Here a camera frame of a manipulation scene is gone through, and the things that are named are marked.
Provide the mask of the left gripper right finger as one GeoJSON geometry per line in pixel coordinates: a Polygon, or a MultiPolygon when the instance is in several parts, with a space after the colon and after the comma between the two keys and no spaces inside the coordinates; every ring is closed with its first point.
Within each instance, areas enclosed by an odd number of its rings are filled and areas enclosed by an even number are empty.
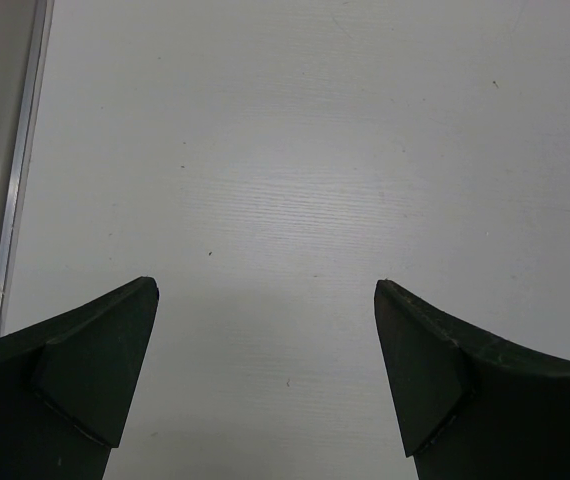
{"type": "Polygon", "coordinates": [[[404,452],[422,479],[570,479],[570,361],[390,280],[375,321],[404,452]]]}

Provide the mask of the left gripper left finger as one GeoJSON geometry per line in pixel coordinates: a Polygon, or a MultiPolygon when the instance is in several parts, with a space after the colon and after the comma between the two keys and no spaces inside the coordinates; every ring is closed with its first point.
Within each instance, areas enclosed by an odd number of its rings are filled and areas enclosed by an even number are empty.
{"type": "Polygon", "coordinates": [[[120,445],[159,290],[137,278],[0,338],[0,479],[100,479],[120,445]]]}

